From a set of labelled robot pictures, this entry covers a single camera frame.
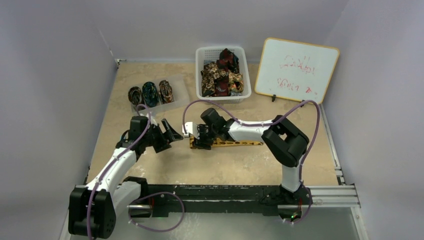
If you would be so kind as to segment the yellow insect-print tie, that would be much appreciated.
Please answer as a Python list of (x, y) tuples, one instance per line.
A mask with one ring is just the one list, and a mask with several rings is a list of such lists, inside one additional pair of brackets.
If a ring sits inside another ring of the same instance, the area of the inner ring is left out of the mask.
[[(260, 141), (223, 141), (220, 138), (217, 138), (213, 141), (211, 148), (217, 147), (236, 147), (236, 146), (262, 146), (264, 143)], [(189, 147), (194, 149), (194, 137), (189, 138)]]

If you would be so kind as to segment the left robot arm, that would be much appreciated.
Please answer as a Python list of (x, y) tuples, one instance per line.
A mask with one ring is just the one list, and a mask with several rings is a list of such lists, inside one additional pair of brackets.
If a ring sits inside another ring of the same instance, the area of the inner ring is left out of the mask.
[(129, 129), (117, 142), (115, 150), (100, 173), (89, 183), (75, 186), (69, 197), (68, 232), (91, 240), (111, 236), (117, 216), (128, 205), (147, 203), (150, 208), (158, 196), (167, 192), (149, 193), (147, 180), (125, 177), (146, 148), (156, 153), (171, 148), (171, 143), (183, 140), (164, 118), (161, 124), (151, 116), (133, 116)]

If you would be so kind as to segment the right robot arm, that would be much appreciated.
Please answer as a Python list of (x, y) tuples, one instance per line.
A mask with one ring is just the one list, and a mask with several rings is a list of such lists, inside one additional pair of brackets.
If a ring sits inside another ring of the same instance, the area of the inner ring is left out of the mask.
[(214, 108), (205, 110), (202, 124), (185, 122), (183, 133), (193, 137), (195, 149), (210, 150), (215, 142), (260, 142), (266, 145), (282, 167), (282, 200), (288, 204), (300, 198), (301, 158), (307, 153), (309, 138), (282, 115), (266, 121), (224, 119)]

